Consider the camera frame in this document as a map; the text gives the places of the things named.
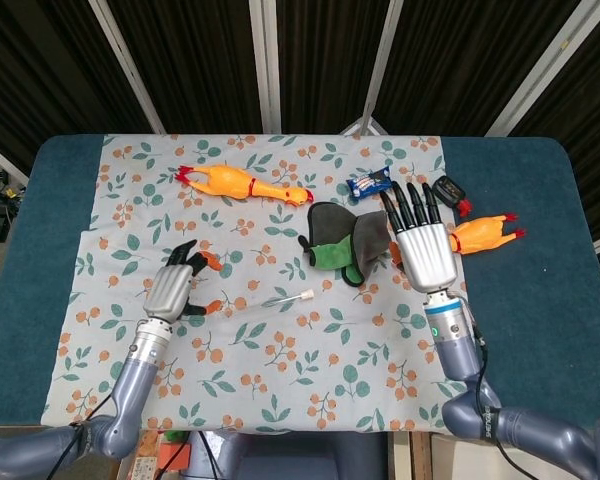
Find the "green glove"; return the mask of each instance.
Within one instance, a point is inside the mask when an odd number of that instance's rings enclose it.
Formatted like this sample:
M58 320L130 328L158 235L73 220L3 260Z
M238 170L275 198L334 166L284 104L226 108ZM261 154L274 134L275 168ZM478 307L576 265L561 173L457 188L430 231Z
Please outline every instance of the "green glove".
M353 262L351 254L351 235L338 243L309 247L309 265L318 270L335 270Z

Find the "black cable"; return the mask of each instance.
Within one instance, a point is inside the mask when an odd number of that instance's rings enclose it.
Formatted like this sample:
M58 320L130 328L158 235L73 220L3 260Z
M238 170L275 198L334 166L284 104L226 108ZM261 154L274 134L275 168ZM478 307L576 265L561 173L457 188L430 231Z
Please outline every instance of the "black cable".
M480 373L478 374L478 384L476 385L476 406L478 407L478 413L480 414L480 419L482 420L482 424L484 426L484 423L485 423L485 418L484 418L484 414L483 414L484 408L482 406L482 400L480 399L480 392L482 391L482 381L484 380L484 374L487 371L487 363L489 361L489 349L487 348L487 343L485 342L484 337L482 336L482 333L480 332L480 330L478 330L478 326L475 323L473 324L473 334L474 334L474 337L476 338L476 342L478 343L478 346L480 347L480 352L482 353L482 366L480 367ZM507 461L507 463L509 465L511 465L513 468L515 468L518 472L520 472L527 478L530 478L531 480L539 480L538 477L533 476L532 474L527 472L524 468L522 468L520 465L518 465L516 462L514 462L511 459L511 457L509 457L509 455L507 455L507 452L504 451L504 448L502 447L500 440L498 440L498 438L496 438L495 440L496 440L496 447L498 447L498 450L500 450L500 453L502 454L502 456L504 457L504 459Z
M111 394L107 395L104 398L104 400L102 400L98 404L98 406L96 408L94 408L89 415L87 415L87 418L86 418L85 421L88 421L91 417L93 417L93 415L98 410L100 410L100 407L102 407L105 403L107 403L107 400L109 400L110 398L111 398ZM84 431L84 424L82 424L82 423L80 423L80 424L71 423L70 425L76 427L76 430L75 430L75 432L73 434L73 438L71 439L71 442L69 442L69 445L67 445L67 447L62 452L62 455L60 455L60 458L58 459L58 461L56 462L56 464L51 469L51 472L49 472L49 475L47 476L47 480L51 480L53 478L53 476L56 474L56 472L60 468L60 465L62 465L62 461L65 459L65 457L69 454L69 452L71 451L71 449L73 448L73 446L76 444L76 442L78 440L80 440L80 437L82 436L82 432Z
M180 448L178 448L178 450L176 450L176 453L174 453L173 455L171 455L171 458L166 463L166 465L160 469L160 473L158 473L158 476L156 477L155 480L160 480L162 478L162 476L166 473L166 471L169 470L169 465L171 465L173 463L173 461L176 459L176 457L178 455L180 455L180 452L182 451L182 449L184 448L184 446L187 443L189 443L189 437L190 436L191 436L191 431L188 431L187 432L187 438L185 438L184 442L182 442L182 445L180 445Z
M64 451L62 452L62 455L60 455L60 458L58 459L58 461L56 462L56 464L51 469L51 472L47 476L47 480L51 480L53 478L53 476L56 474L56 472L60 468L60 465L62 464L62 461L64 460L64 458L69 454L69 452L71 451L71 449L73 448L73 446L75 445L75 443L82 436L82 431L83 430L84 430L84 426L83 425L78 425L78 428L76 428L76 431L73 434L73 439L71 440L71 442L69 442L69 445L67 445L67 448L64 449Z
M202 443L204 443L204 449L207 451L207 456L209 457L209 463L211 464L211 470L213 471L213 478L214 478L214 480L218 480L218 473L216 472L216 467L215 467L215 464L217 463L216 457L214 457L213 452L211 451L211 447L209 446L209 442L207 441L207 436L201 430L198 430L198 433L200 434Z

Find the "rubber chicken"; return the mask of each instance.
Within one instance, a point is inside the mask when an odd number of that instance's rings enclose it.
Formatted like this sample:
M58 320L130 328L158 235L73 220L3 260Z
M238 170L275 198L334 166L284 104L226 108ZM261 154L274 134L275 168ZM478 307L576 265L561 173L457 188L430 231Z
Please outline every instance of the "rubber chicken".
M524 237L526 230L518 228L509 235L503 235L504 222L518 219L515 213L505 213L497 217L482 217L461 223L449 235L451 250L461 254L476 253L498 248L505 243Z
M207 183L189 180L187 178L187 174L189 173L204 173L208 177ZM226 195L237 199L272 197L296 207L306 202L313 202L313 194L306 188L278 187L258 180L240 168L226 165L212 165L208 167L188 167L182 165L175 179L209 195Z

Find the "white pole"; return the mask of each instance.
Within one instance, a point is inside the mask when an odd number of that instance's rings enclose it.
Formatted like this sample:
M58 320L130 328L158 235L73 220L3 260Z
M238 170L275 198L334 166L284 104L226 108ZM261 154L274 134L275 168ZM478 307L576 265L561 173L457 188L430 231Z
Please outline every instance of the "white pole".
M138 103L140 104L142 111L147 117L153 133L167 133L164 125L162 125L160 117L158 116L158 112L153 105L153 101L149 96L149 92L144 86L140 72L138 72L138 68L133 61L131 52L129 52L129 48L127 47L124 37L118 28L118 24L116 23L116 19L113 16L111 9L109 8L107 0L89 0L89 5L91 6L96 19L100 24L100 28L102 28L102 31L107 37L109 45L111 45L111 49L118 59L118 63L120 64L122 71L127 77L127 81L129 82L133 93L138 99Z
M600 0L581 1L485 136L506 137L513 131L598 22Z
M380 86L382 85L384 71L387 68L387 62L389 61L393 37L396 34L396 28L398 27L398 21L400 20L400 12L402 11L403 3L404 0L391 0L389 2L387 16L385 17L384 27L382 28L382 36L380 37L380 44L378 45L378 52L376 53L376 61L373 64L373 72L369 82L369 89L367 90L367 99L364 102L364 111L362 112L362 122L360 126L361 135L368 134L369 122L371 121L373 110L376 108Z
M263 133L282 133L275 0L249 0Z

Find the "white tablecloth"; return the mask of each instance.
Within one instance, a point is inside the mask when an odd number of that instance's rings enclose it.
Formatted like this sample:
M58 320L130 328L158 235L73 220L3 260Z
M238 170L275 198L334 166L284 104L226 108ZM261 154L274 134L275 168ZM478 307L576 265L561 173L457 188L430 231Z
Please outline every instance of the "white tablecloth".
M72 294L42 422L84 418L111 391L152 278L170 249L192 238L219 256L191 299L223 302L183 319L144 409L155 428L441 430L449 382L413 291L387 253L365 285L308 264L308 205L238 202L183 188L181 164L228 164L259 179L312 190L361 214L376 197L349 198L347 178L390 165L394 180L444 173L438 137L115 135L103 142L91 228L82 233ZM441 206L445 223L451 211ZM460 287L463 280L458 260ZM312 288L313 300L258 307ZM112 413L113 405L103 408Z

